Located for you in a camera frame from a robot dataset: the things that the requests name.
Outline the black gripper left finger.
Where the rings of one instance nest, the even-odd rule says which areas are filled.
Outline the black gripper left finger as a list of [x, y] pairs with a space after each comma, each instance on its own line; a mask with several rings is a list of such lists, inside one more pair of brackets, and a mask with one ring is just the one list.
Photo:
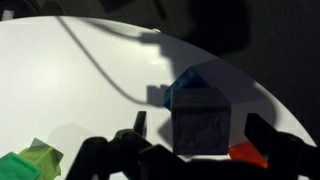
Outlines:
[[101, 136], [87, 138], [66, 180], [109, 180], [118, 172], [129, 180], [157, 180], [155, 172], [139, 160], [139, 154], [151, 146], [146, 140], [146, 114], [139, 111], [134, 126], [119, 130], [111, 141]]

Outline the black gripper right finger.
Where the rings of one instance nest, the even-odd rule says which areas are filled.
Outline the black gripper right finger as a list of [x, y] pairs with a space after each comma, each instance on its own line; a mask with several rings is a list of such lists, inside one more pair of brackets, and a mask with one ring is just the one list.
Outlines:
[[297, 180], [299, 175], [320, 180], [320, 148], [287, 132], [277, 131], [255, 113], [247, 115], [244, 134], [268, 161], [276, 180]]

